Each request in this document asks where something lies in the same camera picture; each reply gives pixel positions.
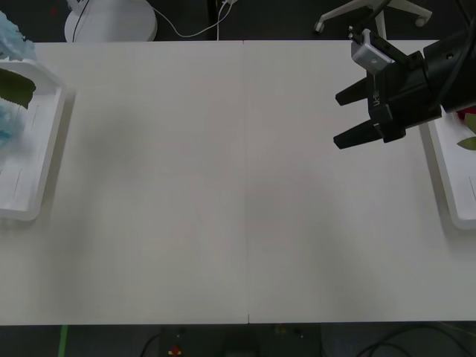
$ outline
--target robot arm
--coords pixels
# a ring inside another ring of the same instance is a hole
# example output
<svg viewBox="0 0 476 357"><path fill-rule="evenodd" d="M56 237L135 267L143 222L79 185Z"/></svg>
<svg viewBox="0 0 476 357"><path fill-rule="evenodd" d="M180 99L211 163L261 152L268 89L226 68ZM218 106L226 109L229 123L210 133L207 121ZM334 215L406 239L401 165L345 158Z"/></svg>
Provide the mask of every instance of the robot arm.
<svg viewBox="0 0 476 357"><path fill-rule="evenodd" d="M476 104L476 20L467 32L426 47L425 56L407 56L361 26L349 31L353 59L367 77L335 99L345 106L367 98L370 119L335 136L340 149L394 141L406 129L440 118L441 106L453 112Z"/></svg>

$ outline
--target white lamp base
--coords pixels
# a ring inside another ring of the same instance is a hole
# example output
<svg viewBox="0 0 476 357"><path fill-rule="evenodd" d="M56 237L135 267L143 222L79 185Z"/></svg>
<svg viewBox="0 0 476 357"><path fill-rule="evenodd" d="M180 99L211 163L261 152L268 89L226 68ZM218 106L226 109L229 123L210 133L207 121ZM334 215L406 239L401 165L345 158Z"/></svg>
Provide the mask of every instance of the white lamp base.
<svg viewBox="0 0 476 357"><path fill-rule="evenodd" d="M157 19L146 0L91 0L78 24L79 17L71 11L66 20L67 42L145 42L157 34Z"/></svg>

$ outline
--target dark floor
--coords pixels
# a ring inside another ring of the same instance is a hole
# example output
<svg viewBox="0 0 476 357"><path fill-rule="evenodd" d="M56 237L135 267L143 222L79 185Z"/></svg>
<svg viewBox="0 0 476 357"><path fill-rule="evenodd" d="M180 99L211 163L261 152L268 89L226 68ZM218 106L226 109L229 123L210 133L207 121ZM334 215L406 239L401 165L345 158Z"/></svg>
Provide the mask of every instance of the dark floor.
<svg viewBox="0 0 476 357"><path fill-rule="evenodd" d="M208 26L207 0L150 0L166 14L183 34L195 33ZM239 0L230 16L220 26L221 39L346 39L348 25L355 24L367 9L327 22L322 35L313 32L319 16L348 0ZM441 39L463 28L461 17L451 0L414 0L434 12L424 28L414 26L415 16L398 10L385 11L389 39ZM476 1L466 0L471 14L476 14ZM0 10L15 22L23 34L34 42L64 42L63 25L69 13L65 0L0 0ZM208 39L206 33L192 40ZM156 41L182 40L170 26L158 17ZM355 356L363 347L374 343L401 324L326 324L322 329L323 345L328 357ZM475 329L471 323L459 328ZM476 339L462 332L448 329L472 351ZM100 326L70 327L66 356L68 357L139 357L147 339L160 330L157 326ZM186 356L221 356L228 335L248 334L250 330L259 340L263 356L321 356L318 325L253 327L178 327L163 331L160 343L151 344L146 356L166 356L168 349L180 343ZM59 327L0 327L0 356L50 357L56 356L60 339ZM398 341L413 357L466 356L452 341L434 338L435 331L412 332ZM382 350L375 357L401 356L399 351Z"/></svg>
<svg viewBox="0 0 476 357"><path fill-rule="evenodd" d="M476 330L471 322L451 325L470 333ZM470 353L475 353L476 335L440 323L431 326L443 329ZM142 357L145 343L160 333L148 346L144 357L168 356L174 346L180 346L182 357L356 357L365 347L403 327L415 327L415 324L75 326L69 327L64 356ZM0 356L63 357L57 353L59 333L59 327L0 327ZM429 328L407 331L391 342L404 348L410 357L468 357L447 335ZM245 354L245 351L257 354ZM405 355L388 347L382 347L373 355L402 356Z"/></svg>
<svg viewBox="0 0 476 357"><path fill-rule="evenodd" d="M152 6L176 25L183 34L208 26L208 0L149 0ZM239 0L220 25L221 39L345 39L348 25L355 24L368 9L356 10L327 22L323 34L313 31L314 23L327 11L348 0ZM440 39L463 28L452 0L414 0L433 11L423 28L414 25L415 16L399 10L385 11L389 39ZM475 2L465 0L468 11ZM64 42L63 25L69 14L66 0L1 0L0 10L34 42ZM203 33L190 40L207 39ZM159 16L156 41L182 40Z"/></svg>

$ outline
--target red object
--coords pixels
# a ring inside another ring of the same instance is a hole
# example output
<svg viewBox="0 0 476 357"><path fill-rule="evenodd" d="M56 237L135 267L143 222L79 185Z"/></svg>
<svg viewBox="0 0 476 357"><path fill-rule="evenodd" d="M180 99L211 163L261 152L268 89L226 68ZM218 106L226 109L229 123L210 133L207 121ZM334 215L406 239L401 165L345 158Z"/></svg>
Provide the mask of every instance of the red object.
<svg viewBox="0 0 476 357"><path fill-rule="evenodd" d="M466 116L466 114L476 114L476 106L472 106L471 108L459 110L457 112L457 114L458 114L459 119L461 121L464 121L464 117Z"/></svg>

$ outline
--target chair wheel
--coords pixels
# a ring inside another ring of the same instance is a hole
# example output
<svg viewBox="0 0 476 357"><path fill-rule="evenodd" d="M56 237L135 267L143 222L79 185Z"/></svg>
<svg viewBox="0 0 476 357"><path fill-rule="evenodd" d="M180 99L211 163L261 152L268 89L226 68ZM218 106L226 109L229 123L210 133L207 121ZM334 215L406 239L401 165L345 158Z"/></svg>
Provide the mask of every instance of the chair wheel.
<svg viewBox="0 0 476 357"><path fill-rule="evenodd" d="M317 33L322 33L324 31L324 23L323 22L316 22L314 25L314 31Z"/></svg>
<svg viewBox="0 0 476 357"><path fill-rule="evenodd" d="M418 19L416 19L415 21L415 26L417 26L418 28L422 28L423 26L426 25L426 23L428 22L429 19L425 19L424 17L419 17Z"/></svg>

